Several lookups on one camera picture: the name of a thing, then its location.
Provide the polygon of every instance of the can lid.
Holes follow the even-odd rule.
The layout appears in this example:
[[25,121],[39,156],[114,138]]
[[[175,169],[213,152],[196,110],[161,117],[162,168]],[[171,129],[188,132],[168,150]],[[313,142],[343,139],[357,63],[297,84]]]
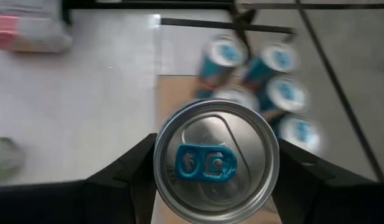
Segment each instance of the can lid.
[[288,44],[270,42],[263,47],[261,58],[272,70],[292,72],[297,67],[297,53]]
[[287,115],[279,124],[280,137],[301,149],[319,155],[321,135],[317,124],[303,116]]
[[279,146],[256,112],[227,100],[192,103],[160,131],[157,189],[193,223],[240,222],[265,204],[279,172]]
[[272,78],[266,87],[269,99],[282,110],[297,113],[307,109],[308,94],[302,84],[288,75]]
[[248,109],[259,112],[258,98],[246,88],[237,85],[228,85],[217,89],[212,98],[230,100],[239,103]]
[[229,35],[216,36],[208,45],[208,55],[212,61],[224,67],[235,67],[245,60],[243,46]]

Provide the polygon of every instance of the silver can top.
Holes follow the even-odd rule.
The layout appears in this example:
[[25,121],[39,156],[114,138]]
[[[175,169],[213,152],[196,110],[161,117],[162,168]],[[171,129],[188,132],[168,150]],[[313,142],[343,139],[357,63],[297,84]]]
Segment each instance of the silver can top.
[[241,65],[246,57],[245,52],[243,45],[229,35],[218,35],[207,46],[210,60],[224,67]]
[[193,223],[236,223],[267,201],[279,146],[255,111],[227,100],[183,107],[162,127],[154,151],[157,189]]
[[292,72],[298,65],[295,50],[282,42],[270,42],[264,45],[261,58],[269,68],[278,72]]
[[307,110],[308,94],[295,78],[281,75],[272,78],[266,87],[269,99],[278,108],[298,113]]
[[301,149],[319,156],[322,135],[317,124],[303,116],[288,115],[279,124],[280,137]]
[[241,86],[229,85],[221,87],[214,92],[212,98],[230,100],[259,112],[258,98],[250,90]]

